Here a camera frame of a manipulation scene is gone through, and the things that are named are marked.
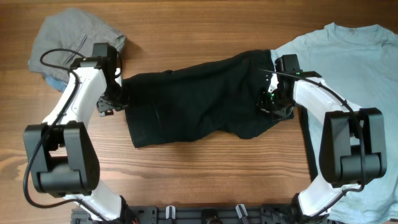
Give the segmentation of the black shorts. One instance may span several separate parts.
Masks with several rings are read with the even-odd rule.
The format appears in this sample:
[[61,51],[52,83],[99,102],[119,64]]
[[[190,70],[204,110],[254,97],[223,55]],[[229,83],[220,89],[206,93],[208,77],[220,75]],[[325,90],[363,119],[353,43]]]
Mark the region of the black shorts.
[[125,110],[134,147],[196,141],[213,131],[252,139],[279,118],[257,107],[274,69],[270,50],[250,50],[216,62],[157,73],[141,73],[123,81]]

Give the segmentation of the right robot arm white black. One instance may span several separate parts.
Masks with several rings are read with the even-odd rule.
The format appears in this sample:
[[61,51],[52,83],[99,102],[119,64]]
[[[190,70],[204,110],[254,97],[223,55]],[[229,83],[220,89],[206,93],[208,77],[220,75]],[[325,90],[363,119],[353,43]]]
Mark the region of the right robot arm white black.
[[321,222],[344,196],[364,190],[386,173],[383,114],[346,100],[317,72],[304,72],[295,54],[279,57],[266,79],[269,86],[257,100],[260,111],[285,119],[301,106],[323,126],[319,162],[314,165],[320,173],[294,196],[288,215],[292,223]]

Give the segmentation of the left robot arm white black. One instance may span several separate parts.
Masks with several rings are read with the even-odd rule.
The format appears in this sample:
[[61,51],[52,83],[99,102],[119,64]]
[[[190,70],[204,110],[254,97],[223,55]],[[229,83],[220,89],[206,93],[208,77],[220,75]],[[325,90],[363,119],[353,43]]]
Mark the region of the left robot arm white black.
[[138,223],[125,199],[100,180],[87,132],[94,110],[107,116],[127,108],[120,53],[109,43],[95,43],[90,57],[76,56],[64,69],[70,79],[56,107],[24,131],[24,197],[41,209],[76,203],[96,223]]

